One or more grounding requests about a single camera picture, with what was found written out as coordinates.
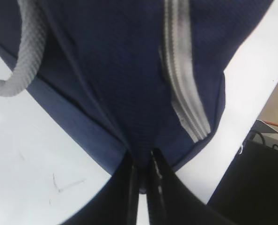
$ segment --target fabric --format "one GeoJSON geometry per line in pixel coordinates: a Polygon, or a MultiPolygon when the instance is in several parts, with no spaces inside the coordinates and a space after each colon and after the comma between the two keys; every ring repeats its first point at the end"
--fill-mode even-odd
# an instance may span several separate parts
{"type": "MultiPolygon", "coordinates": [[[[126,150],[146,168],[154,147],[177,170],[215,134],[225,105],[223,70],[271,2],[190,1],[193,72],[211,127],[203,141],[193,142],[171,105],[159,55],[160,0],[40,0],[50,32],[28,91],[109,173],[126,150]]],[[[0,55],[13,68],[17,4],[0,0],[0,15],[0,55]]]]}

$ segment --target bag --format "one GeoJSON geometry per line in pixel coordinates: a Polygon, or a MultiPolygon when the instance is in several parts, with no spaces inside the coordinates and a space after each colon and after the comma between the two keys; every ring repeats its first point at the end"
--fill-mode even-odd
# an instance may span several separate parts
{"type": "Polygon", "coordinates": [[[126,151],[145,169],[159,148],[174,171],[199,153],[224,109],[223,70],[272,1],[19,2],[0,0],[15,94],[33,79],[28,92],[112,174],[126,151]]]}

